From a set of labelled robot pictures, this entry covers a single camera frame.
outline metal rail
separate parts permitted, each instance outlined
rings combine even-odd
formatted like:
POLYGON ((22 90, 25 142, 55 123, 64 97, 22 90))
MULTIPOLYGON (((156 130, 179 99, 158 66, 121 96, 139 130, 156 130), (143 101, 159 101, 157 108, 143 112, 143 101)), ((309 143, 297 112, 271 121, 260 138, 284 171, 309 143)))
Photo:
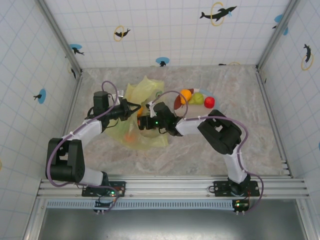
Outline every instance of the metal rail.
MULTIPOLYGON (((308 199, 309 192, 303 179, 263 177, 263 199, 308 199)), ((111 176, 110 181, 126 181, 123 200, 234 200, 238 197, 215 197, 208 190, 213 181, 225 181, 225 176, 111 176)), ((82 197, 82 189, 76 185, 54 187, 48 180, 42 180, 38 199, 97 199, 82 197)))
POLYGON ((268 94, 267 94, 265 85, 263 83, 263 80, 261 78, 260 73, 256 72, 255 74, 256 74, 257 82, 259 84, 259 88, 260 88, 260 92, 261 92, 262 99, 263 99, 263 102, 264 102, 264 106, 265 106, 266 112, 268 114, 270 125, 271 125, 272 131, 273 131, 273 135, 274 135, 274 138, 275 138, 275 142, 276 142, 276 145, 277 145, 277 148, 279 150, 280 157, 281 157, 283 173, 287 174, 287 175, 290 175, 292 177, 292 171, 290 169, 290 165, 288 164, 288 158, 287 158, 286 150, 285 150, 284 144, 282 142, 282 139, 280 137, 280 132, 279 132, 279 129, 277 127, 277 122, 276 122, 276 119, 275 119, 275 116, 274 116, 274 113, 273 113, 273 110, 272 110, 272 107, 271 107, 271 104, 270 104, 270 101, 269 101, 269 98, 268 98, 268 94))
POLYGON ((264 65, 266 64, 269 56, 271 55, 272 51, 276 47, 277 42, 279 41, 279 39, 283 35, 286 27, 288 26, 289 20, 290 20, 291 16, 294 14, 300 1, 301 0, 291 0, 289 2, 289 5, 287 6, 286 10, 284 11, 284 14, 282 15, 281 21, 276 26, 275 32, 272 35, 270 41, 268 42, 268 44, 262 54, 262 57, 260 58, 260 60, 258 62, 258 65, 257 65, 258 70, 261 70, 264 67, 264 65))

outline aluminum frame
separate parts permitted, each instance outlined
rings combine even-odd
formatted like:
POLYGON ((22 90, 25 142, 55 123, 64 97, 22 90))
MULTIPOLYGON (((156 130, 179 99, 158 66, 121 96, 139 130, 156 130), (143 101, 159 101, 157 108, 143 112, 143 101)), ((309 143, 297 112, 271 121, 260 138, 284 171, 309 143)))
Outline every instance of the aluminum frame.
POLYGON ((270 101, 269 101, 269 98, 268 98, 268 94, 267 94, 267 91, 266 91, 266 88, 265 88, 265 84, 264 84, 264 82, 262 80, 261 74, 258 71, 255 73, 255 75, 256 75, 256 80, 257 80, 257 82, 259 84, 259 88, 260 88, 260 92, 261 92, 261 95, 262 95, 263 103, 264 103, 264 106, 265 106, 265 109, 266 109, 266 113, 267 113, 269 121, 270 121, 270 125, 271 125, 272 131, 273 131, 273 135, 274 135, 274 138, 275 138, 275 142, 276 142, 277 148, 279 150, 279 154, 280 154, 280 157, 281 157, 281 164, 282 164, 282 168, 283 168, 283 173, 285 175, 289 175, 289 176, 293 177, 292 171, 290 169, 290 165, 288 163, 287 153, 286 153, 284 144, 282 142, 282 139, 280 137, 280 132, 279 132, 279 129, 277 127, 277 122, 276 122, 274 113, 273 113, 272 108, 271 108, 271 104, 270 104, 270 101))
MULTIPOLYGON (((308 199, 304 179, 262 177, 264 181, 264 199, 308 199)), ((121 199, 193 199, 193 200, 234 200, 238 197, 215 197, 208 190, 214 181, 226 181, 226 176, 125 176, 110 175, 110 181, 126 181, 125 197, 121 199)), ((261 183, 256 177, 252 180, 261 183)), ((47 179, 41 181, 38 199, 97 199, 97 197, 82 197, 82 189, 76 185, 55 187, 47 179)))
POLYGON ((39 7, 44 19, 50 26, 54 36, 56 37, 57 41, 60 43, 61 48, 63 49, 64 53, 66 54, 66 57, 70 61, 70 64, 72 66, 72 69, 78 74, 78 76, 81 75, 82 70, 81 67, 72 52, 65 36, 63 35, 62 31, 60 30, 53 14, 51 13, 47 3, 45 0, 35 0, 36 5, 39 7))
POLYGON ((281 21, 276 26, 275 32, 272 35, 270 41, 268 42, 266 48, 263 51, 263 54, 262 54, 260 60, 259 60, 259 63, 257 65, 257 68, 259 71, 267 63, 268 58, 270 57, 272 51, 276 47, 277 42, 279 41, 279 39, 283 35, 283 32, 285 31, 286 27, 288 26, 289 20, 290 20, 291 16, 294 14, 300 1, 301 0, 290 0, 289 5, 287 6, 286 10, 284 11, 284 14, 282 15, 281 21))

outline dolphin sticker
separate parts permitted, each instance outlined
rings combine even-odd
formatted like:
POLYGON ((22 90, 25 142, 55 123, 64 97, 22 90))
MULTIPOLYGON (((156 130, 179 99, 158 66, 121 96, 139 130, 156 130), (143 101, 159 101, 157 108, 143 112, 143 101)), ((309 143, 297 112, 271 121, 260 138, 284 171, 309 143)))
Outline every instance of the dolphin sticker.
POLYGON ((74 78, 77 79, 76 73, 75 73, 75 71, 74 71, 72 68, 71 68, 71 72, 73 73, 74 78))
POLYGON ((38 94, 37 96, 33 96, 33 97, 34 97, 34 100, 40 99, 42 97, 42 94, 38 94))
POLYGON ((307 63, 310 60, 310 57, 311 57, 311 48, 310 48, 310 46, 307 46, 306 44, 304 45, 303 48, 306 49, 305 63, 307 63))
POLYGON ((72 43, 72 44, 70 44, 70 48, 73 50, 74 54, 85 55, 84 52, 79 51, 79 49, 82 49, 82 46, 80 44, 72 43))
POLYGON ((123 33, 122 35, 122 31, 121 32, 115 32, 114 34, 117 35, 120 38, 123 38, 124 36, 126 36, 128 34, 128 32, 130 31, 130 29, 126 29, 126 31, 123 33))
POLYGON ((206 19, 215 19, 215 21, 217 22, 217 21, 219 21, 220 20, 220 18, 223 18, 223 17, 225 17, 225 16, 231 16, 231 12, 236 8, 237 6, 232 6, 232 7, 229 7, 229 8, 227 8, 227 9, 225 9, 225 8, 220 8, 219 10, 218 10, 218 12, 219 13, 217 13, 217 14, 213 14, 213 15, 205 15, 205 13, 204 12, 201 12, 201 19, 202 18, 206 18, 206 19))

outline yellow ring sticker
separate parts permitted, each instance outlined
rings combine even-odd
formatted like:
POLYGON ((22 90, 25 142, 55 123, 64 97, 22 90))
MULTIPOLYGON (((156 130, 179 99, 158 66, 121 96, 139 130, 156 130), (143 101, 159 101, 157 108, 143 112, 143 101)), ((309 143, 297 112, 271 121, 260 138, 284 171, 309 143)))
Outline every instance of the yellow ring sticker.
POLYGON ((211 12, 210 12, 211 24, 212 24, 212 26, 215 26, 215 27, 220 26, 220 25, 224 22, 224 20, 225 20, 225 17, 223 17, 223 18, 222 18, 222 21, 221 21, 219 24, 214 24, 214 22, 212 21, 212 10, 214 9, 215 5, 218 5, 218 4, 221 5, 221 7, 224 6, 221 2, 217 1, 216 3, 214 3, 214 4, 212 5, 212 7, 211 7, 211 12))
POLYGON ((66 69, 68 70, 68 73, 71 74, 71 66, 70 62, 68 62, 68 65, 66 66, 66 69))
POLYGON ((304 68, 304 61, 305 59, 307 58, 307 55, 305 55, 303 58, 302 58, 302 61, 301 61, 301 69, 303 71, 307 71, 309 68, 311 68, 312 64, 314 64, 314 55, 311 53, 311 57, 312 57, 312 60, 311 60, 311 63, 310 63, 310 66, 308 66, 307 68, 304 68))
POLYGON ((124 34, 125 34, 125 28, 124 26, 120 25, 120 26, 117 26, 116 29, 114 30, 114 33, 113 33, 113 39, 116 41, 116 42, 120 42, 122 40, 122 38, 124 37, 124 34), (121 38, 119 40, 116 39, 116 31, 119 29, 119 28, 122 28, 122 34, 121 34, 121 38))

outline plastic bag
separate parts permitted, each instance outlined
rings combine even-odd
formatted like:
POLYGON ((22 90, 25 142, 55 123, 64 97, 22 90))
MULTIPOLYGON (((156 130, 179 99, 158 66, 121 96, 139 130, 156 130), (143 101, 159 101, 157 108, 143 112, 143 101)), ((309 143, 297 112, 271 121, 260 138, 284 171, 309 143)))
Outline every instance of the plastic bag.
MULTIPOLYGON (((144 76, 138 85, 128 83, 124 98, 128 102, 140 104, 143 107, 142 115, 146 115, 148 109, 145 104, 153 101, 164 91, 164 82, 154 79, 148 79, 144 76)), ((140 130, 137 123, 137 111, 133 113, 126 121, 111 120, 109 126, 104 132, 117 140, 121 144, 135 150, 147 150, 152 147, 165 147, 168 145, 166 134, 160 134, 157 129, 140 130)))

